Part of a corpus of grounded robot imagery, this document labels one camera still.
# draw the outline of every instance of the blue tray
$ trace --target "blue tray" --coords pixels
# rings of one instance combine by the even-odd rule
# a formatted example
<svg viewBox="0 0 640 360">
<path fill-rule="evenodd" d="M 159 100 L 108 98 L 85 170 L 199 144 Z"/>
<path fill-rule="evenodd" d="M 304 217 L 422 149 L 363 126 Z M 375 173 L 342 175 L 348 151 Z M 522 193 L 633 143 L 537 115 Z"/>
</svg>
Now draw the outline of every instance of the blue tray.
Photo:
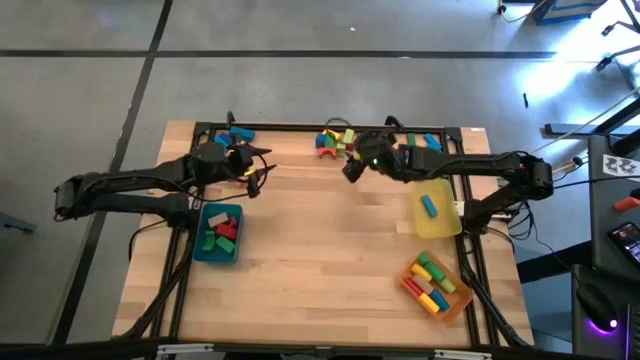
<svg viewBox="0 0 640 360">
<path fill-rule="evenodd" d="M 236 247 L 233 250 L 233 253 L 229 254 L 217 245 L 215 246 L 213 251 L 202 250 L 206 238 L 205 231 L 210 230 L 207 220 L 209 220 L 210 217 L 225 212 L 229 217 L 233 216 L 238 221 L 238 236 L 236 237 Z M 198 233 L 196 235 L 196 243 L 193 249 L 193 260 L 227 265 L 235 263 L 238 259 L 238 250 L 240 248 L 243 220 L 242 207 L 240 205 L 206 204 L 202 208 L 202 211 L 200 211 L 200 222 L 198 223 Z"/>
</svg>

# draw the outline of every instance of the wooden table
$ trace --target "wooden table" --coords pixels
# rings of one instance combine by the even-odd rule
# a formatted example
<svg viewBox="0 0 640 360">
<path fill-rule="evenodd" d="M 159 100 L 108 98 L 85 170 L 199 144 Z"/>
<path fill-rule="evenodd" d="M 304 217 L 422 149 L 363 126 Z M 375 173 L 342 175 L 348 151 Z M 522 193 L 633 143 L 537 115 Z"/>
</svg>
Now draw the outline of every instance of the wooden table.
<svg viewBox="0 0 640 360">
<path fill-rule="evenodd" d="M 170 121 L 158 163 L 189 152 L 194 122 Z M 466 153 L 488 153 L 484 129 L 463 128 Z M 318 159 L 315 133 L 260 131 L 254 145 L 278 167 L 255 199 L 236 199 L 245 213 L 238 262 L 193 262 L 179 338 L 184 341 L 390 347 L 468 347 L 462 313 L 451 325 L 430 316 L 398 285 L 397 276 L 423 249 L 458 272 L 453 238 L 414 235 L 407 204 L 412 184 L 365 171 L 356 184 L 341 173 L 344 160 Z M 403 135 L 399 142 L 405 142 Z M 492 177 L 472 177 L 475 198 L 497 189 Z M 239 193 L 213 184 L 206 197 Z M 141 226 L 157 221 L 145 215 Z M 506 232 L 506 226 L 492 222 Z M 125 282 L 113 333 L 134 323 L 158 291 L 170 229 L 141 233 Z M 491 294 L 507 321 L 533 337 L 511 245 L 482 237 Z M 476 298 L 480 338 L 485 317 Z M 161 334 L 168 333 L 173 299 Z"/>
</svg>

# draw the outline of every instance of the blue block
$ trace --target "blue block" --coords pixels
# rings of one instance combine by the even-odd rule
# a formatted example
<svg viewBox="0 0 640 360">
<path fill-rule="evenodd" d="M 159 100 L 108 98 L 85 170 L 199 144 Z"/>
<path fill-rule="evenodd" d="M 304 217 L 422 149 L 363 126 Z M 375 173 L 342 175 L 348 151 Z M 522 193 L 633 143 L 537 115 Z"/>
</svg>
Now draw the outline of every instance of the blue block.
<svg viewBox="0 0 640 360">
<path fill-rule="evenodd" d="M 316 135 L 316 149 L 324 147 L 324 140 L 327 137 L 325 134 Z"/>
<path fill-rule="evenodd" d="M 444 296 L 438 289 L 433 289 L 429 296 L 431 296 L 431 300 L 433 300 L 433 302 L 436 303 L 438 307 L 440 307 L 440 311 L 447 311 L 449 309 L 449 303 L 447 302 L 447 299 L 444 298 Z"/>
<path fill-rule="evenodd" d="M 242 138 L 242 140 L 246 142 L 252 142 L 256 137 L 256 133 L 254 131 L 239 128 L 236 126 L 232 126 L 231 129 L 229 129 L 229 134 L 238 135 Z"/>
<path fill-rule="evenodd" d="M 229 134 L 221 133 L 220 135 L 218 135 L 218 137 L 220 137 L 220 139 L 224 140 L 224 142 L 226 142 L 227 145 L 233 145 L 233 139 L 231 138 L 231 136 L 229 136 Z"/>
<path fill-rule="evenodd" d="M 425 210 L 427 210 L 427 214 L 429 214 L 429 216 L 438 216 L 438 210 L 436 210 L 436 207 L 433 205 L 433 202 L 431 201 L 429 195 L 424 195 L 422 197 L 422 204 L 424 205 Z"/>
<path fill-rule="evenodd" d="M 428 147 L 438 151 L 442 150 L 442 146 L 440 145 L 440 143 L 438 143 L 438 141 L 436 141 L 436 139 L 431 136 L 431 134 L 424 134 L 424 139 L 427 141 Z"/>
<path fill-rule="evenodd" d="M 229 146 L 229 144 L 227 144 L 226 141 L 224 141 L 220 136 L 216 136 L 213 138 L 213 142 L 216 142 L 222 146 L 224 146 L 224 149 L 227 150 L 227 147 Z"/>
</svg>

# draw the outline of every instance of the gray floor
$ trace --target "gray floor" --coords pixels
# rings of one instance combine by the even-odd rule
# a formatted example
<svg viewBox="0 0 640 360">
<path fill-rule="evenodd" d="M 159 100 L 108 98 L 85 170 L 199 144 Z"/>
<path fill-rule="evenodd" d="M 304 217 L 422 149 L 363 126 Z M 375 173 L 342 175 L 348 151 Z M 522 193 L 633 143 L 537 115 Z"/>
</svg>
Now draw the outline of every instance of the gray floor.
<svg viewBox="0 0 640 360">
<path fill-rule="evenodd" d="M 3 1 L 0 49 L 145 50 L 162 4 Z M 509 15 L 527 9 L 513 6 Z M 123 169 L 153 165 L 167 120 L 220 121 L 227 110 L 249 122 L 317 123 L 342 116 L 371 124 L 393 114 L 406 124 L 486 127 L 497 152 L 531 150 L 547 141 L 542 124 L 585 122 L 629 92 L 617 65 L 593 71 L 602 54 L 640 42 L 622 28 L 605 39 L 599 35 L 624 19 L 617 1 L 588 21 L 547 27 L 530 20 L 507 24 L 492 16 L 494 10 L 490 0 L 177 1 L 161 50 L 557 54 L 547 60 L 157 59 Z M 624 63 L 637 60 L 632 55 Z M 49 339 L 87 224 L 54 223 L 52 189 L 69 176 L 107 168 L 142 63 L 0 57 L 0 211 L 39 225 L 32 236 L 0 239 L 0 342 Z M 542 155 L 559 164 L 584 148 L 567 140 Z M 566 181 L 585 178 L 585 170 Z M 540 240 L 558 250 L 589 239 L 587 191 L 567 188 L 533 204 Z M 560 212 L 568 215 L 560 218 Z M 135 215 L 107 217 L 70 341 L 109 337 L 127 271 L 126 242 L 138 222 Z M 533 239 L 516 246 L 519 260 L 547 252 Z M 566 280 L 525 286 L 536 341 L 546 348 L 566 349 L 557 338 L 571 338 Z M 567 297 L 553 303 L 538 297 L 549 291 Z"/>
</svg>

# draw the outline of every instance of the yellow tray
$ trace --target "yellow tray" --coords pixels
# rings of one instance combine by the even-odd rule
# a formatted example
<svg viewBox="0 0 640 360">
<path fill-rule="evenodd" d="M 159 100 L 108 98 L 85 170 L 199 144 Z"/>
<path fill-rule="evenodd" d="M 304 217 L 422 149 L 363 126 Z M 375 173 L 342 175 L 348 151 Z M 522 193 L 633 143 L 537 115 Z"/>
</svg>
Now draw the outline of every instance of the yellow tray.
<svg viewBox="0 0 640 360">
<path fill-rule="evenodd" d="M 438 216 L 432 218 L 422 204 L 422 196 L 429 195 Z M 462 224 L 455 199 L 451 191 L 451 184 L 444 179 L 434 179 L 415 183 L 415 190 L 411 193 L 409 202 L 413 210 L 413 220 L 416 224 L 416 234 L 423 239 L 449 237 L 462 231 Z"/>
</svg>

